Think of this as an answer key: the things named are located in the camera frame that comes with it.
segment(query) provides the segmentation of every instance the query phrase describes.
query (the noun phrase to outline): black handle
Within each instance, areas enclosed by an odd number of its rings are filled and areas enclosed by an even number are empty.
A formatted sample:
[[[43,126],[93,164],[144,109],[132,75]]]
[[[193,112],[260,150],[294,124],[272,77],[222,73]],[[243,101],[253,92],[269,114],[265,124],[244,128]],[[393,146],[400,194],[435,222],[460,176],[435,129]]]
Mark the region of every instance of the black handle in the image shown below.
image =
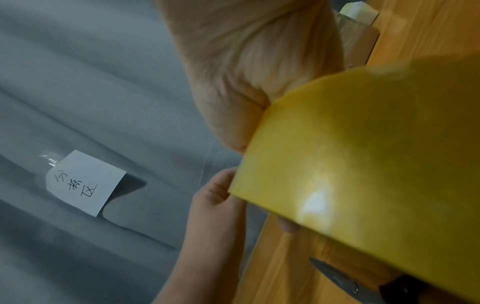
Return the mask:
[[[408,274],[380,286],[380,294],[387,304],[419,304],[419,296],[427,284]]]

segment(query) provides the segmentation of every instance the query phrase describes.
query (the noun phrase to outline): white paper label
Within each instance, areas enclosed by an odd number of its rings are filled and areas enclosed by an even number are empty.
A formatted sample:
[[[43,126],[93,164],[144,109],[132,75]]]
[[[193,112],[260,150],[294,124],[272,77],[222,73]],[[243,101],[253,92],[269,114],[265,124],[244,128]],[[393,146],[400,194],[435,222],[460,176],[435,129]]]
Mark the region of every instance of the white paper label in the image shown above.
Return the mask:
[[[97,216],[125,173],[75,150],[46,174],[46,189],[65,203]]]

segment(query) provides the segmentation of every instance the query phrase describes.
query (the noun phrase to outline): gray curtain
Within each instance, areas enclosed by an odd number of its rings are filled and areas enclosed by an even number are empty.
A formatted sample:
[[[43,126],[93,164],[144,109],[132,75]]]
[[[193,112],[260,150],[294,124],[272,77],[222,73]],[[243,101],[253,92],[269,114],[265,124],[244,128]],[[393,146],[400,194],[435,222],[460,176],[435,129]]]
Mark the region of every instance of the gray curtain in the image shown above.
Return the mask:
[[[45,190],[75,149],[128,172],[96,218]],[[1,303],[150,302],[192,195],[240,159],[151,0],[0,0]],[[265,217],[249,207],[247,257]]]

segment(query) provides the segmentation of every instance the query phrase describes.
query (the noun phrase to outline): curved yellow edge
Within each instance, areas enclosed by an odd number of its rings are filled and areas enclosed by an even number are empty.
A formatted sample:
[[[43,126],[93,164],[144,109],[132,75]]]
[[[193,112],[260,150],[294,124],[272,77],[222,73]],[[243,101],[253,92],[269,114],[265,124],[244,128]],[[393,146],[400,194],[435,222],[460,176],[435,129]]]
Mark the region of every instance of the curved yellow edge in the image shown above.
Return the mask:
[[[480,302],[480,54],[288,93],[265,112],[230,191]]]

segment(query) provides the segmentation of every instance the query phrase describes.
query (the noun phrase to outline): metal blade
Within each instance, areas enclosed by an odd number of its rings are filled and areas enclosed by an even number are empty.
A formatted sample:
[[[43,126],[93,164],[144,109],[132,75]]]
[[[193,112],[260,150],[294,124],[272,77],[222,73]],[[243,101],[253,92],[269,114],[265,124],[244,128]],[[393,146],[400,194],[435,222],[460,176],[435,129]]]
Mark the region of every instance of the metal blade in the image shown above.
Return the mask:
[[[312,263],[312,265],[315,266],[315,268],[318,269],[330,281],[332,281],[335,285],[340,287],[340,289],[348,293],[360,303],[386,304],[378,292],[367,288],[335,267],[312,257],[310,258],[310,263]]]

